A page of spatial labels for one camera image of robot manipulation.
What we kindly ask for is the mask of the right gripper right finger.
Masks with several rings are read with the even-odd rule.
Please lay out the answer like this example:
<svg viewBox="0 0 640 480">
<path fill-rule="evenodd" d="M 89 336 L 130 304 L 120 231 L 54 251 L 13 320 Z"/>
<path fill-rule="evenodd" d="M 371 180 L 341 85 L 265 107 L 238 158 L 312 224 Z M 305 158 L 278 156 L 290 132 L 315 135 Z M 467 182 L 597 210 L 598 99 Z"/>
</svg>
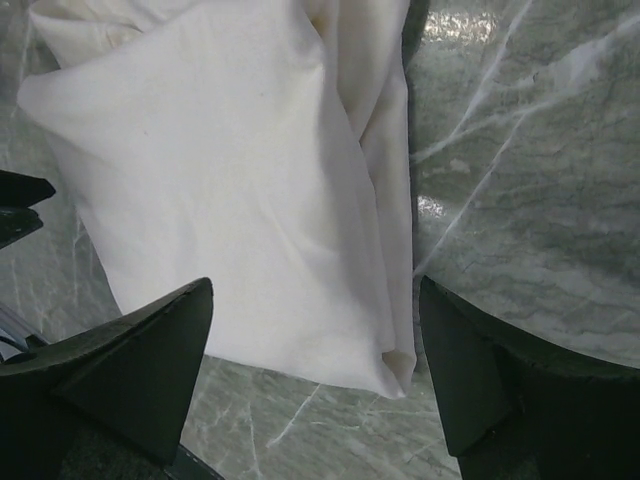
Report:
<svg viewBox="0 0 640 480">
<path fill-rule="evenodd" d="M 419 314 L 463 478 L 638 478 L 638 369 L 545 341 L 428 277 Z"/>
</svg>

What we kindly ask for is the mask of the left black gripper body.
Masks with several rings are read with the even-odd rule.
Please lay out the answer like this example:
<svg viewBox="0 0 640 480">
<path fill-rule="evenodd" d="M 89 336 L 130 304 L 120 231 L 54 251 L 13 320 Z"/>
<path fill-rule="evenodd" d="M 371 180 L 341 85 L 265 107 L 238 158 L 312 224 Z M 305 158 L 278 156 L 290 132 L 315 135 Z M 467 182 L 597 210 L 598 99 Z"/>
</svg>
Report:
<svg viewBox="0 0 640 480">
<path fill-rule="evenodd" d="M 54 196 L 56 189 L 44 178 L 1 171 L 1 248 L 43 226 L 32 207 Z"/>
</svg>

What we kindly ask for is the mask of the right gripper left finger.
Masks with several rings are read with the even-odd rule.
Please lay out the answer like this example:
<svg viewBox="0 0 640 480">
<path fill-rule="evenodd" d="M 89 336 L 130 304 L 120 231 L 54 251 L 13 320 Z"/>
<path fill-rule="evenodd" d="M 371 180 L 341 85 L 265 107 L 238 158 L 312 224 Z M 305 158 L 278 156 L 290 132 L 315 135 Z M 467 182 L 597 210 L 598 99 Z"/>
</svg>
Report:
<svg viewBox="0 0 640 480">
<path fill-rule="evenodd" d="M 5 479 L 210 479 L 181 435 L 213 314 L 206 278 L 49 343 L 1 311 Z"/>
</svg>

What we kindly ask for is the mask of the white t shirt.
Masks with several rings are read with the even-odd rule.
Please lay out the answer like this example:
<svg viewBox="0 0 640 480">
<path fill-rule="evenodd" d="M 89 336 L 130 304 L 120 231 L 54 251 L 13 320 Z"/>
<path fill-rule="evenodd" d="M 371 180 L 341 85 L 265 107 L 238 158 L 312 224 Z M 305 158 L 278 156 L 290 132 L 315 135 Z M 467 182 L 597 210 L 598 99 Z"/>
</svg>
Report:
<svg viewBox="0 0 640 480">
<path fill-rule="evenodd" d="M 197 277 L 209 355 L 405 396 L 405 1 L 38 1 L 19 107 L 119 308 Z"/>
</svg>

